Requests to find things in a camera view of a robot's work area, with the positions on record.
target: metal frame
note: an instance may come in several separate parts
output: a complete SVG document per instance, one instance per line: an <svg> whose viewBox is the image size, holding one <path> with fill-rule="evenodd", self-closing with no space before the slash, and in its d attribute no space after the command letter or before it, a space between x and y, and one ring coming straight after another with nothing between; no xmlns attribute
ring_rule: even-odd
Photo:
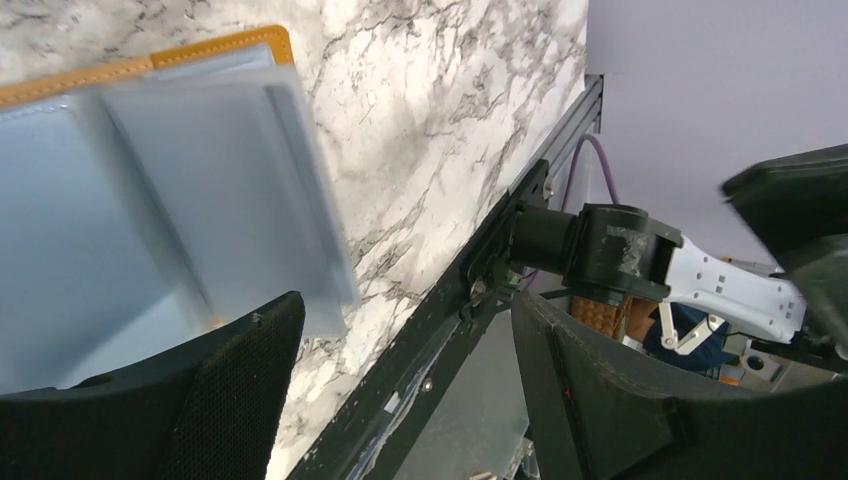
<svg viewBox="0 0 848 480"><path fill-rule="evenodd" d="M586 90L534 156L551 159L550 167L533 162L495 205L289 479L394 476L494 317L512 214L520 203L545 205L546 180L598 123L602 89L601 77L587 77ZM486 293L478 298L479 291Z"/></svg>

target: orange strip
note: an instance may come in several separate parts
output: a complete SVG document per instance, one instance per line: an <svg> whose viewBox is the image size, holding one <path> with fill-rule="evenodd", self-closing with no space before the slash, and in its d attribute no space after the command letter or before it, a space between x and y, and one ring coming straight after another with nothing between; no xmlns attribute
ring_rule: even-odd
<svg viewBox="0 0 848 480"><path fill-rule="evenodd" d="M0 88L0 108L34 102L86 85L137 77L154 69L181 65L261 43L266 43L269 46L271 54L274 56L274 62L278 65L294 64L289 32L279 25L272 25L165 50L144 57L131 58L2 87Z"/></svg>

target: brown woven basket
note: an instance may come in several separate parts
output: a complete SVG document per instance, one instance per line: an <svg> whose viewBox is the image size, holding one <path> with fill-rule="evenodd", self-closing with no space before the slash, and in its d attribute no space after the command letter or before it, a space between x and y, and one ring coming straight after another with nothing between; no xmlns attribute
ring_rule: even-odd
<svg viewBox="0 0 848 480"><path fill-rule="evenodd" d="M574 297L571 300L571 316L610 338L620 339L624 332L624 319L630 312L631 303L631 297L627 297L627 300L616 308L587 298Z"/></svg>

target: white wall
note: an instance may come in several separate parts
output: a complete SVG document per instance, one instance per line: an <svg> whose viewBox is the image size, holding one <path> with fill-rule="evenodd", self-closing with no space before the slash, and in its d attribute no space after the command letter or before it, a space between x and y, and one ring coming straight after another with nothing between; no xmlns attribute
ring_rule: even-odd
<svg viewBox="0 0 848 480"><path fill-rule="evenodd" d="M769 261L718 187L848 143L846 18L838 0L592 0L588 73L605 75L600 138L622 200L713 254Z"/></svg>

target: marble table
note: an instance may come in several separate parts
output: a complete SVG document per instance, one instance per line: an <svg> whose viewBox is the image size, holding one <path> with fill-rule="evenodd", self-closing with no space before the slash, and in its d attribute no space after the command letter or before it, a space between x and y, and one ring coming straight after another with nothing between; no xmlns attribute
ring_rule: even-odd
<svg viewBox="0 0 848 480"><path fill-rule="evenodd" d="M588 0L10 0L0 84L279 23L291 34L362 296L304 342L282 479L583 88Z"/></svg>

